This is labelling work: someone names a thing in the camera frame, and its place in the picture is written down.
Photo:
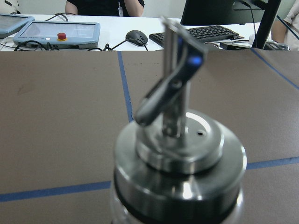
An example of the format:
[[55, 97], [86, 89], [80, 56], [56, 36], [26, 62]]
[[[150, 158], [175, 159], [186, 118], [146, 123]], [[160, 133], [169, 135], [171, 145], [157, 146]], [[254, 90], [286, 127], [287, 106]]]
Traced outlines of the black computer mouse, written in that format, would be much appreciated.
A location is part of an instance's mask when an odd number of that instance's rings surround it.
[[127, 40], [137, 46], [143, 46], [144, 44], [146, 45], [148, 42], [147, 36], [139, 30], [129, 31], [125, 36], [125, 40]]

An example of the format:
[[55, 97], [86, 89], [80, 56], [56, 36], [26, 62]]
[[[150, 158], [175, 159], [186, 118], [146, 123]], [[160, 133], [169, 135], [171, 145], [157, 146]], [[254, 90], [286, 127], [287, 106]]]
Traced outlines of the black computer keyboard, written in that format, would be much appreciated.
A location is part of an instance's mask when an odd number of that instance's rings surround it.
[[[213, 25], [213, 26], [205, 26], [205, 27], [197, 27], [197, 28], [174, 28], [174, 31], [185, 30], [192, 37], [200, 41], [201, 43], [205, 42], [214, 42], [226, 39], [235, 39], [239, 36], [239, 34], [231, 29], [228, 29], [224, 26]], [[159, 46], [164, 46], [165, 41], [165, 33], [154, 33], [149, 35], [149, 39], [158, 44]]]

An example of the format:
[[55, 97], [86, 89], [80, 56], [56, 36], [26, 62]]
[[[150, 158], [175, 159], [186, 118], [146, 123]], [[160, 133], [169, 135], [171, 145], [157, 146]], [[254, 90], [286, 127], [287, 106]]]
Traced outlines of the glass sauce bottle metal spout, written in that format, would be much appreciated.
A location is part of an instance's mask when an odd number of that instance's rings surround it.
[[164, 76], [114, 147], [114, 224], [240, 224], [245, 149], [211, 117], [188, 109], [206, 48], [178, 22], [165, 27]]

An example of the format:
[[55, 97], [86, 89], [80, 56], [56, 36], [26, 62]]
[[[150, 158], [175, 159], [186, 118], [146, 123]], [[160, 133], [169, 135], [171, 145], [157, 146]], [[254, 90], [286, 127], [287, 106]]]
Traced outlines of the blue teach pendant tablet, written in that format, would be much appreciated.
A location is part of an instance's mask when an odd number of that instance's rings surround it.
[[14, 33], [17, 33], [24, 25], [34, 20], [33, 16], [0, 14], [0, 38], [4, 39]]

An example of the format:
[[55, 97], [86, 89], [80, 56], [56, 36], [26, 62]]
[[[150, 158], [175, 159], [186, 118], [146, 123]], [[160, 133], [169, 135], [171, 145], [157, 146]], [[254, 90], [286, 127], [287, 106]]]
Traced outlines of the black monitor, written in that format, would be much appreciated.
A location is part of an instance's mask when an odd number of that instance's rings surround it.
[[259, 22], [252, 47], [264, 49], [280, 4], [280, 0], [187, 0], [180, 23], [210, 26]]

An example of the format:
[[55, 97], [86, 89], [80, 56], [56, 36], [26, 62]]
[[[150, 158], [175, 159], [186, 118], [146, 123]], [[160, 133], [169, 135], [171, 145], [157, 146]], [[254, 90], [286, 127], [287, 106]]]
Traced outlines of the person in black shirt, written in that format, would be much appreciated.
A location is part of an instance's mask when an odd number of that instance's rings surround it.
[[67, 0], [65, 12], [88, 16], [141, 17], [143, 0]]

